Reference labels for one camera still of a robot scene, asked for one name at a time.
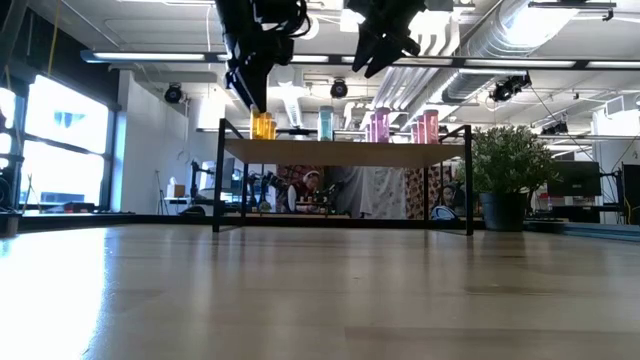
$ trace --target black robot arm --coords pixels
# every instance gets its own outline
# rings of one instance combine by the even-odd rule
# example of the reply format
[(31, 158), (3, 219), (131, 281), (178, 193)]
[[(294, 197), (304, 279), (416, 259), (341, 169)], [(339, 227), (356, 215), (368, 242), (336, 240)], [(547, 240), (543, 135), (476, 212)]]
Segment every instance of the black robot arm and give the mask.
[(293, 39), (309, 27), (305, 0), (218, 0), (229, 60), (225, 80), (247, 107), (267, 110), (267, 75), (288, 65)]

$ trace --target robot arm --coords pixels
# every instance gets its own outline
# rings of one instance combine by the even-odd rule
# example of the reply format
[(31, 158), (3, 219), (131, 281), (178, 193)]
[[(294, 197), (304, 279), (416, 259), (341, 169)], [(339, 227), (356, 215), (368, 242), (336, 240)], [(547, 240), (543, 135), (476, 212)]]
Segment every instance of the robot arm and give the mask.
[[(365, 18), (353, 70), (369, 63), (365, 77), (370, 78), (405, 53), (418, 55), (420, 45), (409, 37), (409, 23), (427, 8), (453, 11), (453, 0), (344, 0), (344, 6)], [(294, 38), (309, 31), (306, 0), (217, 0), (216, 8), (229, 55), (227, 88), (247, 108), (266, 112), (267, 75), (274, 64), (291, 62)], [(305, 23), (306, 32), (301, 32)]]
[[(305, 23), (305, 0), (218, 0), (229, 60), (225, 80), (247, 107), (267, 111), (267, 75), (274, 64), (288, 65), (293, 39)], [(263, 29), (263, 25), (273, 27)]]

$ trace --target white wall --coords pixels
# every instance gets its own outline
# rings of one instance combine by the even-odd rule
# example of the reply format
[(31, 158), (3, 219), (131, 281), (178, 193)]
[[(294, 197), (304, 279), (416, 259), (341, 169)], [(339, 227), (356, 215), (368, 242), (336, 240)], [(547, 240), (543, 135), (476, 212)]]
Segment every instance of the white wall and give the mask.
[(118, 101), (112, 209), (155, 214), (156, 171), (164, 191), (170, 177), (187, 183), (189, 121), (136, 83), (130, 71), (120, 73)]
[(189, 160), (195, 159), (199, 163), (215, 160), (218, 147), (217, 132), (196, 132), (202, 101), (201, 99), (193, 99), (189, 103), (189, 136), (187, 139)]

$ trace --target wooden shelf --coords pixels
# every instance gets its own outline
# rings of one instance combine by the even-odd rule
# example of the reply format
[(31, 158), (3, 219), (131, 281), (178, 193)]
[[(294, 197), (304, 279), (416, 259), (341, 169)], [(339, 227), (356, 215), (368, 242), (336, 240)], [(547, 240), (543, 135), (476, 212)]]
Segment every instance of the wooden shelf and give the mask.
[(248, 164), (423, 168), (464, 156), (463, 145), (239, 139), (225, 145)]

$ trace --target green plant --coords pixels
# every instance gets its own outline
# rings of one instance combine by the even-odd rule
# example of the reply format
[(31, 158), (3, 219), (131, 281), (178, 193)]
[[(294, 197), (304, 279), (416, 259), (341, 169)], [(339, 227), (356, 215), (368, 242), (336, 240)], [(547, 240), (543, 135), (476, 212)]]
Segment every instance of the green plant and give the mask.
[[(557, 174), (551, 152), (526, 126), (476, 128), (472, 145), (474, 192), (508, 194), (536, 190)], [(458, 171), (464, 179), (464, 165)]]

